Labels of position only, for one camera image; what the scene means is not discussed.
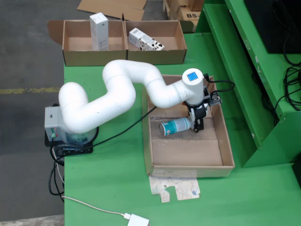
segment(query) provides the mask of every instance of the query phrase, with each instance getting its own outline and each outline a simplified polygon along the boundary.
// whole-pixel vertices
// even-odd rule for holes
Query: green table
[[[182,74],[199,68],[215,79],[227,78],[226,69],[210,33],[186,34],[188,51],[183,65],[160,65],[163,74]],[[65,82],[81,84],[92,101],[105,94],[103,67],[65,67]],[[111,137],[141,117],[141,91],[127,113],[100,126],[96,140]],[[200,178],[200,198],[161,203],[152,195],[146,176],[142,124],[84,156],[66,157],[65,195],[99,208],[127,212],[150,219],[152,226],[282,226],[299,225],[301,190],[290,164],[242,169],[239,150],[255,144],[233,91],[221,94],[236,168],[226,178]],[[71,200],[65,201],[65,225],[126,226],[121,216],[99,212]]]

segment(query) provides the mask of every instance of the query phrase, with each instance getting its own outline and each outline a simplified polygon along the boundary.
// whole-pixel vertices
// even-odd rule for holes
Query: white robotic arm
[[[85,90],[75,82],[64,84],[59,92],[63,122],[75,134],[86,133],[129,110],[136,98],[133,83],[142,83],[152,103],[169,108],[183,101],[199,105],[204,98],[203,74],[188,69],[182,79],[166,85],[153,65],[128,60],[114,60],[103,69],[107,93],[88,102]]]

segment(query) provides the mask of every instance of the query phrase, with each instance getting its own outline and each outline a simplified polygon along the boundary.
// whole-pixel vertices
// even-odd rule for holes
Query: robotic arm
[[[153,65],[128,60],[114,60],[103,69],[107,93],[88,102],[85,90],[75,82],[64,84],[59,92],[59,103],[65,126],[74,133],[86,133],[128,111],[134,104],[133,83],[142,83],[152,103],[169,108],[186,101],[190,105],[202,103],[203,74],[188,69],[182,80],[166,85],[160,71]]]
[[[52,143],[87,144],[96,136],[98,126],[133,106],[136,99],[133,83],[142,83],[152,103],[159,108],[185,102],[191,128],[198,132],[204,129],[207,106],[221,102],[218,95],[212,100],[203,79],[200,70],[191,68],[184,72],[181,80],[167,86],[160,71],[151,64],[111,61],[103,69],[103,81],[107,88],[104,96],[89,103],[85,90],[79,84],[68,82],[62,86],[60,106],[45,110],[46,135]]]

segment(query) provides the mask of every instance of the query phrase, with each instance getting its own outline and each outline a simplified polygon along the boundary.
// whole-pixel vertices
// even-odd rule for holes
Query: spray can
[[[189,130],[191,121],[189,118],[179,118],[172,121],[162,122],[159,125],[161,135],[168,136],[174,133]]]

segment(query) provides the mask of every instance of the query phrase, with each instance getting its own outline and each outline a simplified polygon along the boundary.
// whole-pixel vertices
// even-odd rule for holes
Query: concrete floor
[[[44,108],[63,85],[61,46],[47,21],[88,19],[80,0],[0,0],[0,221],[63,214],[48,192],[53,161],[44,146]],[[149,0],[143,20],[165,20],[161,0]]]

